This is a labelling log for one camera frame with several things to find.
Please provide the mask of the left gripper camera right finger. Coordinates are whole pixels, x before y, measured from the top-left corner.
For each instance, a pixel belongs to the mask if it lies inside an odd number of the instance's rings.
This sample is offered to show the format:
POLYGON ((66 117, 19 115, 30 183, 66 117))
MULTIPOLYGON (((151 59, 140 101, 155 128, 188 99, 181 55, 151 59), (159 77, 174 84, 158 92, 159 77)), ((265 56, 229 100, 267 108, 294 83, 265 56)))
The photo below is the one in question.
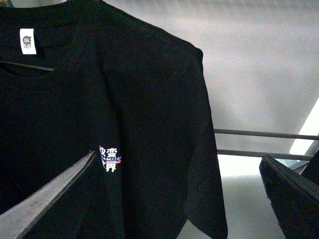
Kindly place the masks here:
POLYGON ((287 239, 319 237, 319 155, 301 173, 265 155, 260 174, 279 226, 287 239))

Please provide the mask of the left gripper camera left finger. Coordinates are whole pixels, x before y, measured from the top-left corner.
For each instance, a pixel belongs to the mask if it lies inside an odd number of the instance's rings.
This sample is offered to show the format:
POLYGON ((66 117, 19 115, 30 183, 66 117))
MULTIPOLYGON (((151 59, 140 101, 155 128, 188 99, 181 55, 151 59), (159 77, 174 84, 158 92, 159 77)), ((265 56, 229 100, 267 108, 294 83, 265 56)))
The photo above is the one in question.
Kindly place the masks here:
POLYGON ((75 239, 92 201, 96 152, 91 151, 0 216, 2 239, 75 239))

